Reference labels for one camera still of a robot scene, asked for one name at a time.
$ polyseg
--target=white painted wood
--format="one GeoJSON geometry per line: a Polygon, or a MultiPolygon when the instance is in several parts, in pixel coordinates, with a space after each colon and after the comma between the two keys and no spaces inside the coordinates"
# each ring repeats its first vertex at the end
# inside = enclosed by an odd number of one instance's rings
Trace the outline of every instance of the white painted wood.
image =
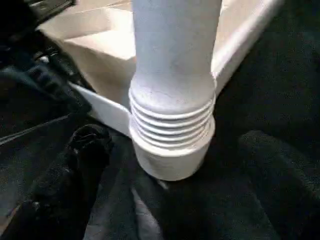
{"type": "Polygon", "coordinates": [[[91,104],[91,115],[103,124],[130,137],[129,118],[130,112],[119,103],[111,101],[81,86],[70,83],[91,104]]]}
{"type": "Polygon", "coordinates": [[[215,132],[211,59],[221,0],[135,0],[129,130],[141,167],[177,181],[201,165],[215,132]]]}

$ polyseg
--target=white table leg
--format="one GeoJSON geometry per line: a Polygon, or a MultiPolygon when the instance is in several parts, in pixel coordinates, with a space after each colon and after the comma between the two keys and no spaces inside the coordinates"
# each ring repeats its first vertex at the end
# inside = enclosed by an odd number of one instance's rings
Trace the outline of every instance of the white table leg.
{"type": "Polygon", "coordinates": [[[191,176],[214,135],[211,60],[220,8],[221,0],[133,0],[129,130],[140,165],[158,179],[191,176]]]}

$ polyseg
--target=white furniture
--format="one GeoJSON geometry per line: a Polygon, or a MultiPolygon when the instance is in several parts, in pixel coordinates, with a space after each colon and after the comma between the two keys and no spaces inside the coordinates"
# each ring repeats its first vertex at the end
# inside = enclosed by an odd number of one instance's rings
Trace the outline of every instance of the white furniture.
{"type": "MultiPolygon", "coordinates": [[[[130,85],[130,111],[108,95],[74,87],[92,103],[96,118],[132,138],[146,172],[169,181],[186,178],[201,165],[214,135],[215,88],[218,95],[281,3],[228,1],[219,17],[219,0],[135,0],[137,71],[130,85]]],[[[93,49],[99,46],[103,53],[99,35],[71,42],[93,49]]]]}

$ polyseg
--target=black plastic object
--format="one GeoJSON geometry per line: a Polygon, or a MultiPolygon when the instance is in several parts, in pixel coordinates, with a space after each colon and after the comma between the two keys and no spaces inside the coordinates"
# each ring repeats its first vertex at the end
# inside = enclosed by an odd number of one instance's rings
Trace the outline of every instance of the black plastic object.
{"type": "Polygon", "coordinates": [[[1,240],[81,240],[112,142],[106,128],[89,124],[36,181],[1,240]]]}
{"type": "Polygon", "coordinates": [[[0,44],[22,39],[39,24],[74,3],[74,0],[3,1],[0,7],[0,44]]]}

